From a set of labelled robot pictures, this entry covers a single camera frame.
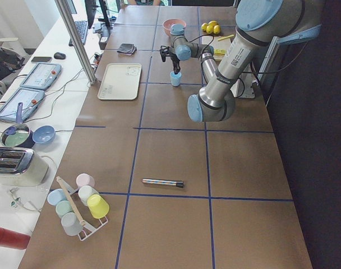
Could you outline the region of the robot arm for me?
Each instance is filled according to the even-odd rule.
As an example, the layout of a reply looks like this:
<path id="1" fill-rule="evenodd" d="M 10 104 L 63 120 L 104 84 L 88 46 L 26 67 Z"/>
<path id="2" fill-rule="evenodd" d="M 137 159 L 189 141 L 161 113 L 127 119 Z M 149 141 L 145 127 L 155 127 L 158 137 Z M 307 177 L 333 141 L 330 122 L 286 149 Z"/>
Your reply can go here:
<path id="1" fill-rule="evenodd" d="M 160 51 L 170 57 L 174 73 L 180 61 L 199 58 L 206 86 L 188 98 L 188 115 L 194 122 L 228 119 L 235 110 L 231 87 L 252 61 L 256 52 L 279 38 L 281 44 L 297 44 L 316 38 L 321 29 L 324 1 L 240 1 L 236 12 L 236 34 L 225 56 L 215 63 L 209 45 L 197 45 L 184 35 L 185 27 L 171 27 L 171 45 Z"/>

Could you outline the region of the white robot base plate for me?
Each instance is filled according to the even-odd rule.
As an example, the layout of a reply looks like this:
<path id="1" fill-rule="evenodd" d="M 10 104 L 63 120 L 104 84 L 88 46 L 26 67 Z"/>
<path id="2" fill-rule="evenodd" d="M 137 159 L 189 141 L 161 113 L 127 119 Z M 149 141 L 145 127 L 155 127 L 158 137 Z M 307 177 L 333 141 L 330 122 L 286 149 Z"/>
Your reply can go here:
<path id="1" fill-rule="evenodd" d="M 231 87 L 234 97 L 254 99 L 255 92 L 252 85 L 255 81 L 255 77 L 250 71 L 241 74 L 237 82 Z"/>

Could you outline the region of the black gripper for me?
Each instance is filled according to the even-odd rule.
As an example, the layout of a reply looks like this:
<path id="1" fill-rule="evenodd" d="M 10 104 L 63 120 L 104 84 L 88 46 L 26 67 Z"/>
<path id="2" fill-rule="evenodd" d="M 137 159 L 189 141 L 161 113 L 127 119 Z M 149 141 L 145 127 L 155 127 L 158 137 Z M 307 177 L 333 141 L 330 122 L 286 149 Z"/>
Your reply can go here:
<path id="1" fill-rule="evenodd" d="M 172 54 L 170 57 L 173 62 L 173 73 L 177 75 L 180 72 L 179 59 L 177 58 L 175 54 Z"/>

